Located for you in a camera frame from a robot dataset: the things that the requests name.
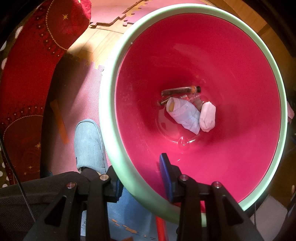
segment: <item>pink cloth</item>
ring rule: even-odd
[[[211,102],[206,102],[202,105],[200,113],[200,128],[209,132],[215,127],[216,107]]]
[[[288,106],[288,121],[289,121],[290,124],[291,124],[292,119],[293,119],[293,117],[294,117],[294,111],[292,110],[292,108],[291,108],[289,102],[287,102],[287,106]]]

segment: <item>interlocking foam tile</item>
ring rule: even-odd
[[[91,1],[91,25],[111,25],[118,19],[123,19],[125,13],[142,0],[92,0]]]
[[[99,125],[99,91],[103,66],[67,55],[54,70],[46,100],[41,135],[41,161],[53,175],[77,171],[74,154],[76,125],[83,119],[93,119]],[[57,100],[69,138],[64,144],[50,103]]]
[[[134,24],[140,18],[144,17],[148,13],[151,13],[157,9],[162,7],[167,7],[174,4],[181,4],[181,3],[199,3],[199,4],[206,4],[204,1],[201,0],[152,0],[145,2],[144,6],[140,6],[140,11],[135,11],[131,14],[131,16],[126,16],[124,19],[123,26],[127,26],[128,23]]]

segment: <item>black cable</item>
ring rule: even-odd
[[[255,225],[255,228],[257,228],[257,224],[256,224],[256,202],[255,202],[255,211],[254,211],[254,225]]]
[[[9,159],[9,156],[8,156],[7,151],[6,151],[6,148],[5,148],[5,145],[4,145],[4,141],[3,141],[3,138],[2,138],[2,133],[0,134],[0,146],[1,146],[1,149],[2,149],[2,151],[3,151],[4,157],[6,158],[6,160],[7,160],[7,162],[8,162],[8,165],[9,165],[9,167],[10,167],[12,173],[13,173],[13,175],[15,176],[15,179],[17,180],[17,184],[18,184],[18,186],[19,186],[19,188],[20,188],[20,192],[22,193],[22,196],[24,197],[24,200],[25,200],[25,203],[26,203],[26,205],[27,205],[27,207],[28,207],[28,209],[29,209],[29,212],[30,212],[30,214],[31,214],[31,216],[32,216],[32,218],[33,218],[33,220],[34,220],[34,222],[36,222],[36,219],[35,219],[35,217],[34,217],[33,211],[32,211],[32,209],[31,209],[31,207],[30,207],[29,202],[28,202],[28,199],[27,199],[26,193],[25,193],[25,191],[24,191],[24,189],[23,189],[23,187],[22,187],[22,184],[21,184],[21,182],[20,182],[20,180],[19,180],[19,178],[18,178],[18,175],[17,175],[17,173],[16,173],[16,171],[15,171],[15,169],[14,169],[12,163],[11,163],[11,160]]]

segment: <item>person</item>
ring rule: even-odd
[[[105,148],[97,123],[91,119],[80,121],[75,130],[74,151],[78,172],[66,172],[22,183],[35,218],[54,201],[55,196],[70,181],[86,177],[92,181],[108,170]],[[117,203],[108,203],[108,221],[111,238],[117,241],[158,240],[155,216],[142,207],[123,188]],[[87,211],[82,213],[81,235],[85,236]],[[1,240],[23,240],[34,224],[18,185],[0,189]],[[177,225],[167,222],[170,240],[176,240]]]

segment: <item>plastic tub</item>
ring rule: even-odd
[[[159,107],[163,89],[201,86],[216,126],[194,135]],[[259,36],[218,8],[179,4],[136,22],[103,72],[99,115],[110,161],[127,190],[155,215],[178,222],[159,155],[196,181],[220,181],[246,210],[270,183],[287,128],[284,85]]]

